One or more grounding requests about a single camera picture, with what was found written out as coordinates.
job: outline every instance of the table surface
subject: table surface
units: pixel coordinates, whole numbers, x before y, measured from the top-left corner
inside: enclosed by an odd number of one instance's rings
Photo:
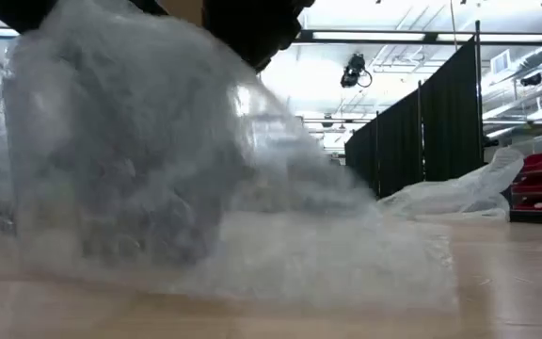
[[[299,310],[0,279],[0,338],[542,338],[542,226],[451,226],[452,312]]]

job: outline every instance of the pole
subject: pole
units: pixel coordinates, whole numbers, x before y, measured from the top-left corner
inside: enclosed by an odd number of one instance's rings
[[[375,194],[380,197],[380,148],[379,148],[379,128],[380,128],[380,111],[375,112],[375,131],[374,131],[374,138],[375,138],[375,168],[374,168],[374,175],[375,175]]]
[[[476,109],[478,114],[478,142],[479,142],[479,166],[482,166],[485,161],[484,157],[484,133],[482,124],[482,55],[480,53],[480,20],[476,21],[476,34],[474,37],[476,42]]]
[[[425,181],[425,170],[423,168],[423,117],[422,117],[422,80],[418,81],[418,140],[420,149],[418,151],[419,179]]]

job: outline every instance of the bubble wrap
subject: bubble wrap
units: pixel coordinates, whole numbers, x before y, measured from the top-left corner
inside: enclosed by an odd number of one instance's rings
[[[524,155],[499,149],[490,164],[461,178],[442,183],[419,183],[379,202],[385,214],[420,220],[493,218],[509,220],[504,192],[524,166]]]
[[[0,175],[23,270],[207,298],[455,304],[448,239],[387,225],[239,56],[124,1],[61,1],[17,41]]]

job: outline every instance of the ceiling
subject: ceiling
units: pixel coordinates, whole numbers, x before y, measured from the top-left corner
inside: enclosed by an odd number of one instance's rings
[[[440,0],[317,0],[305,10],[300,21],[305,29],[473,31],[481,20],[485,32],[542,33],[542,1],[539,0],[454,0],[454,21],[449,1]],[[505,50],[512,59],[536,47],[483,46],[483,73],[490,72],[490,59]],[[455,52],[454,46],[372,45],[372,44],[295,44],[276,56],[261,79],[296,115],[306,121],[322,119],[373,119],[429,78]],[[342,89],[343,69],[354,53],[362,53],[374,82],[367,88]],[[507,98],[493,92],[492,102],[500,105]],[[324,128],[321,123],[306,123],[317,137],[324,134],[330,152],[343,152],[352,130],[364,125],[347,124],[344,132],[338,123]],[[499,128],[491,125],[488,130]]]

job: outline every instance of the clear plastic sheet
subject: clear plastic sheet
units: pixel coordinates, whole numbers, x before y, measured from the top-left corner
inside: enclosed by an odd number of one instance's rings
[[[524,155],[499,149],[490,164],[443,183],[419,183],[379,202],[388,215],[413,219],[509,219],[504,192],[524,166]]]
[[[435,226],[384,224],[254,72],[188,23],[60,1],[10,53],[0,145],[3,243],[24,271],[198,297],[455,304]]]

